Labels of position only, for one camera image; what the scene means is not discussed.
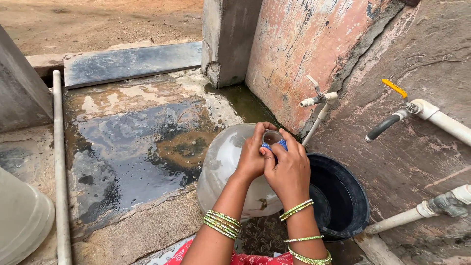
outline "red clothing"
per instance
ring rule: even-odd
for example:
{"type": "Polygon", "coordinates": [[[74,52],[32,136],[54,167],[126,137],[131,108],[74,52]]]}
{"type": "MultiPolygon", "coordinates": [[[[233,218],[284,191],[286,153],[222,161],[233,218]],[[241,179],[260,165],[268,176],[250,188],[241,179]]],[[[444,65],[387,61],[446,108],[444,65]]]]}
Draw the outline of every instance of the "red clothing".
{"type": "MultiPolygon", "coordinates": [[[[180,265],[180,262],[190,247],[191,242],[193,242],[193,240],[188,241],[185,245],[180,247],[173,258],[167,261],[164,265],[180,265]]],[[[236,253],[232,251],[230,265],[293,265],[293,257],[289,252],[278,257],[265,257],[246,254],[236,255],[236,253]]]]}

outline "yellow valve handle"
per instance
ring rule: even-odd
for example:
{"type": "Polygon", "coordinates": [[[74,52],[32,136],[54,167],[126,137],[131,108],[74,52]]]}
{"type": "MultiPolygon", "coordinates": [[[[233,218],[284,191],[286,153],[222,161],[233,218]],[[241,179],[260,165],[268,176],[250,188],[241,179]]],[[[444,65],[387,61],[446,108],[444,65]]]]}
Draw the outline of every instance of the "yellow valve handle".
{"type": "Polygon", "coordinates": [[[391,81],[387,80],[387,79],[383,79],[381,80],[385,85],[389,86],[390,88],[392,88],[394,91],[396,91],[397,93],[401,94],[402,98],[404,100],[407,99],[407,93],[402,90],[402,88],[396,86],[395,84],[391,83],[391,81]]]}

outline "woman's left hand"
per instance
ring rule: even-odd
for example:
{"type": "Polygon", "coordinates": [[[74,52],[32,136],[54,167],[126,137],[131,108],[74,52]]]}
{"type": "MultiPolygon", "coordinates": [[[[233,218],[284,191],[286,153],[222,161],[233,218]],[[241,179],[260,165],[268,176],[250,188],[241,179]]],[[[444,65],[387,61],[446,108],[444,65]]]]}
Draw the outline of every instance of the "woman's left hand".
{"type": "Polygon", "coordinates": [[[262,145],[262,136],[266,129],[276,130],[276,127],[269,122],[259,122],[255,125],[253,136],[247,138],[242,146],[239,164],[233,175],[250,182],[263,175],[265,161],[259,153],[259,149],[262,145]]]}

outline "glittery bangle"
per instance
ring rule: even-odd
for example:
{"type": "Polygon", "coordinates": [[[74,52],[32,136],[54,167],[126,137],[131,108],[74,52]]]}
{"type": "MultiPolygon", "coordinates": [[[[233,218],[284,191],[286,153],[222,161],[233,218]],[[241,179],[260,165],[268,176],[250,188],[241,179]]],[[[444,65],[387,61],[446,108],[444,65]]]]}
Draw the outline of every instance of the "glittery bangle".
{"type": "Polygon", "coordinates": [[[330,255],[330,252],[327,251],[327,258],[324,259],[313,259],[313,258],[308,258],[305,256],[301,256],[298,253],[294,252],[290,246],[288,246],[288,250],[290,251],[290,254],[296,258],[297,260],[300,260],[304,263],[307,264],[312,264],[312,265],[326,265],[332,262],[332,256],[330,255]]]}
{"type": "Polygon", "coordinates": [[[235,231],[238,231],[239,230],[239,227],[234,227],[233,225],[231,225],[231,223],[229,223],[228,221],[224,220],[224,219],[219,219],[219,217],[217,216],[213,216],[213,215],[210,215],[210,214],[206,214],[205,217],[209,217],[215,221],[218,221],[218,222],[221,222],[227,226],[229,226],[230,228],[234,229],[235,231]]]}
{"type": "Polygon", "coordinates": [[[232,229],[228,228],[227,226],[223,225],[221,222],[211,220],[206,216],[203,218],[203,220],[211,223],[212,225],[217,226],[219,229],[223,230],[224,232],[226,232],[226,233],[228,233],[232,236],[237,237],[238,234],[239,234],[239,230],[232,230],[232,229]]]}
{"type": "Polygon", "coordinates": [[[219,233],[221,233],[221,234],[223,234],[223,235],[229,237],[229,238],[232,239],[232,240],[236,240],[236,239],[237,239],[237,237],[232,236],[232,235],[230,235],[230,234],[228,234],[228,233],[222,231],[221,229],[217,228],[216,226],[212,225],[211,223],[207,222],[206,220],[203,220],[203,223],[204,223],[205,225],[211,227],[212,229],[218,231],[219,233]]]}
{"type": "Polygon", "coordinates": [[[226,220],[226,221],[228,221],[228,222],[230,222],[230,223],[235,224],[235,225],[238,226],[238,227],[241,227],[241,226],[242,226],[242,224],[241,224],[238,220],[236,220],[236,219],[234,219],[234,218],[232,218],[232,217],[230,217],[230,216],[227,216],[227,215],[225,215],[225,214],[223,214],[223,213],[216,212],[216,211],[214,211],[214,210],[208,210],[206,213],[207,213],[207,214],[211,214],[211,215],[215,215],[215,216],[217,216],[217,217],[219,217],[219,218],[221,218],[221,219],[223,219],[223,220],[226,220]]]}
{"type": "Polygon", "coordinates": [[[289,243],[289,242],[298,242],[298,241],[306,241],[306,240],[320,239],[320,238],[323,238],[323,237],[324,237],[323,235],[320,235],[320,236],[313,236],[313,237],[303,237],[303,238],[299,238],[299,239],[283,240],[283,242],[285,242],[285,243],[289,243]]]}
{"type": "Polygon", "coordinates": [[[284,221],[284,220],[288,219],[288,217],[294,215],[295,213],[297,213],[297,212],[301,211],[302,209],[304,209],[304,208],[306,208],[306,207],[308,207],[308,206],[310,206],[310,205],[313,205],[313,204],[314,204],[313,201],[308,202],[307,204],[305,204],[305,205],[299,207],[299,208],[296,209],[295,211],[290,212],[288,215],[286,215],[286,216],[284,216],[283,218],[280,218],[280,219],[281,219],[281,221],[284,221]]]}
{"type": "Polygon", "coordinates": [[[312,202],[312,200],[308,199],[307,201],[305,201],[303,203],[300,203],[300,204],[296,205],[295,207],[289,209],[288,211],[286,211],[284,214],[282,214],[280,216],[280,219],[285,218],[286,216],[288,216],[288,214],[290,214],[291,212],[294,212],[295,210],[299,209],[300,207],[303,207],[304,205],[308,204],[309,202],[312,202]]]}

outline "dirt ground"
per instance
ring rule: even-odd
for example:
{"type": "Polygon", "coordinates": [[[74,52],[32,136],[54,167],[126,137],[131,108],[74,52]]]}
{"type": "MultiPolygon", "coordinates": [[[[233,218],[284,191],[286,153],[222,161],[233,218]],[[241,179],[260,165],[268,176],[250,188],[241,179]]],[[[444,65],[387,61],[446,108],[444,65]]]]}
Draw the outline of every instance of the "dirt ground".
{"type": "Polygon", "coordinates": [[[202,39],[203,0],[0,0],[0,24],[25,55],[202,39]]]}

